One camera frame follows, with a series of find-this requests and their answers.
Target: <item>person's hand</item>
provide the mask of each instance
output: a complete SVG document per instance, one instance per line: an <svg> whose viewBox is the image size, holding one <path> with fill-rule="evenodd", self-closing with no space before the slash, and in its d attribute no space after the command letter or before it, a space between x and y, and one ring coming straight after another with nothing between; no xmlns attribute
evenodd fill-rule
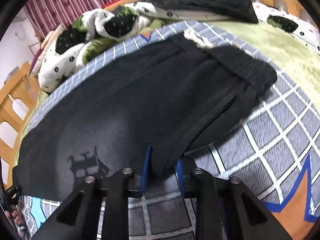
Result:
<svg viewBox="0 0 320 240"><path fill-rule="evenodd" d="M11 216L14 218L14 221L18 224L18 225L23 225L24 224L24 221L22 219L22 213L21 211L18 211L17 210L17 207L15 205L11 205L10 206L11 209L13 210L13 212L10 213L8 211L5 211L5 215L7 217L7 219L10 221L10 223L12 224L12 221L11 221ZM23 238L23 235L18 231L18 234L21 238Z"/></svg>

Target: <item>bed sheet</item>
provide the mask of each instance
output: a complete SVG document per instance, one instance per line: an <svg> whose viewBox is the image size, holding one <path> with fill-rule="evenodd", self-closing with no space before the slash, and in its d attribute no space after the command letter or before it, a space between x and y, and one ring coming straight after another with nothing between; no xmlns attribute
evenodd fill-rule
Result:
<svg viewBox="0 0 320 240"><path fill-rule="evenodd" d="M223 140L186 153L195 158L198 167L227 179L238 176L275 216L301 218L292 225L280 221L293 239L296 230L309 230L320 215L320 116L313 102L290 76L271 58L247 41L207 23L183 21L164 26L149 39L137 36L118 44L70 77L42 104L29 123L33 129L66 94L83 80L117 57L191 28L218 46L236 42L253 57L269 62L277 71L278 81L260 99L246 120L242 120ZM301 206L286 206L298 189L307 196ZM33 235L41 223L59 206L50 200L23 196L19 202ZM141 199L129 199L129 234L131 240L194 239L195 199L183 199L177 179L172 174L148 185ZM99 227L97 238L101 238Z"/></svg>

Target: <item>white wall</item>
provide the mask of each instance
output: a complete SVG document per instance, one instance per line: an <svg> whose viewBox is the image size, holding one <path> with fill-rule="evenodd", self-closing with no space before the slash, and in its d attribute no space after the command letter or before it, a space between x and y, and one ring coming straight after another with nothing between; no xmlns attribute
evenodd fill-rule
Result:
<svg viewBox="0 0 320 240"><path fill-rule="evenodd" d="M33 55L28 45L38 42L24 9L18 15L26 19L23 22L13 22L0 41L0 88L3 87L11 70L22 65L25 61L31 63ZM15 33L23 38L23 41L20 41ZM37 51L38 48L39 46L34 46L33 51Z"/></svg>

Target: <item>gray and white checkered sheet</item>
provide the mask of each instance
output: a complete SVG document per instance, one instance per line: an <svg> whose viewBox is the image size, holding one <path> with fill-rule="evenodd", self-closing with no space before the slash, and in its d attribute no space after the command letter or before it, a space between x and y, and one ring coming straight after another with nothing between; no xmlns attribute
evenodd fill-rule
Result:
<svg viewBox="0 0 320 240"><path fill-rule="evenodd" d="M115 58L187 28L195 30L218 46L230 42L238 43L242 49L252 52L254 58L269 62L277 71L278 80L265 96L260 98L250 116L241 120L223 140L186 154L196 160L198 167L214 176L224 179L239 177L260 200L270 203L284 201L302 169L306 156L309 155L312 176L310 213L319 216L319 113L303 90L270 58L246 41L214 25L183 21L154 31L150 41L137 36L116 45L57 88L33 116L29 130L36 127L46 113L71 90L100 68L108 67L108 63ZM32 235L39 226L30 211L33 199L23 196L19 204ZM59 203L49 200L41 200L40 203L45 217L49 217L59 206ZM148 185L144 197L129 199L130 239L194 239L195 206L195 199L181 197L176 175L172 170L172 174L166 179ZM102 206L100 220L103 218L103 211ZM97 237L101 238L101 223Z"/></svg>

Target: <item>screw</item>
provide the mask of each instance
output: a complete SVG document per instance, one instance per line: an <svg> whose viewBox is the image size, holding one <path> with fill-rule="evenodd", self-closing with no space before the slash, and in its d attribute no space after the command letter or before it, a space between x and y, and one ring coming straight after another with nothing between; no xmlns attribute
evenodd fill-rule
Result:
<svg viewBox="0 0 320 240"><path fill-rule="evenodd" d="M195 168L195 169L193 170L193 172L194 172L195 174L201 174L201 173L203 173L203 169L201 169L201 168Z"/></svg>
<svg viewBox="0 0 320 240"><path fill-rule="evenodd" d="M123 170L122 170L122 173L123 174L131 174L132 173L132 169L131 168L123 168Z"/></svg>
<svg viewBox="0 0 320 240"><path fill-rule="evenodd" d="M230 182L233 184L239 184L241 180L238 177L231 177Z"/></svg>
<svg viewBox="0 0 320 240"><path fill-rule="evenodd" d="M95 180L96 180L96 179L95 179L94 176L88 176L88 177L86 177L86 178L84 179L84 181L85 181L86 183L93 183Z"/></svg>

